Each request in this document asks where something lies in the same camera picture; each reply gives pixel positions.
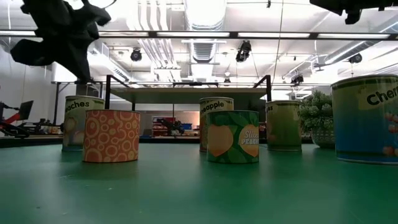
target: green tabletop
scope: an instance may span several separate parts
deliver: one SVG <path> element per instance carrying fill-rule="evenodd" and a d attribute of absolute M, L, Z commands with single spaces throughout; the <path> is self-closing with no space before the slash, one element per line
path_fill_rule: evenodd
<path fill-rule="evenodd" d="M 335 152 L 206 161 L 198 144 L 140 144 L 139 160 L 81 162 L 61 146 L 0 149 L 0 223 L 398 223 L 398 167 Z"/>

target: orange patterned can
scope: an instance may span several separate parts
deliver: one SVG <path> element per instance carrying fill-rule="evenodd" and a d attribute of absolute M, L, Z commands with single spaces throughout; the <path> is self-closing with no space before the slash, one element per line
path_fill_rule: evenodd
<path fill-rule="evenodd" d="M 135 111 L 87 111 L 83 161 L 126 162 L 137 160 L 140 120 L 140 113 Z"/>
<path fill-rule="evenodd" d="M 200 151 L 207 151 L 207 114 L 214 111 L 234 110 L 234 99 L 227 97 L 208 97 L 200 99 Z"/>

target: green can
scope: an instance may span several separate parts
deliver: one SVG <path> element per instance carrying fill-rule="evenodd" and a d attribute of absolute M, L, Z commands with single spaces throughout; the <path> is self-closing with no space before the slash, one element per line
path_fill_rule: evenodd
<path fill-rule="evenodd" d="M 103 110 L 105 101 L 92 96 L 67 96 L 63 122 L 63 151 L 82 151 L 87 110 Z"/>
<path fill-rule="evenodd" d="M 300 102 L 280 100 L 267 103 L 269 150 L 301 151 Z"/>
<path fill-rule="evenodd" d="M 259 113 L 214 111 L 207 115 L 207 160 L 228 164 L 259 161 Z"/>

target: yellow can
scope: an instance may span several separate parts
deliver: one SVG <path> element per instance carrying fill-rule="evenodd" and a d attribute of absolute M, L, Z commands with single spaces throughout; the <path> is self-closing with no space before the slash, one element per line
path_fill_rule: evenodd
<path fill-rule="evenodd" d="M 234 99 L 228 97 L 208 97 L 200 99 L 200 151 L 207 151 L 206 116 L 213 111 L 234 110 Z"/>

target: tin can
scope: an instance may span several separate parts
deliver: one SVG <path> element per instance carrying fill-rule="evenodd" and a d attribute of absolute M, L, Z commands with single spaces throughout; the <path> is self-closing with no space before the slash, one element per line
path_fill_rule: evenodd
<path fill-rule="evenodd" d="M 137 160 L 140 119 L 140 113 L 135 111 L 87 111 L 83 161 Z"/>
<path fill-rule="evenodd" d="M 86 111 L 104 109 L 105 101 L 92 96 L 67 96 L 63 122 L 63 151 L 83 150 Z"/>
<path fill-rule="evenodd" d="M 227 97 L 208 97 L 200 99 L 200 151 L 207 151 L 206 116 L 212 111 L 234 110 L 234 99 Z"/>
<path fill-rule="evenodd" d="M 259 113 L 215 111 L 207 114 L 207 160 L 243 164 L 259 161 Z"/>
<path fill-rule="evenodd" d="M 266 104 L 269 150 L 301 151 L 300 102 L 272 101 Z"/>
<path fill-rule="evenodd" d="M 347 78 L 331 93 L 337 158 L 398 164 L 398 76 Z"/>

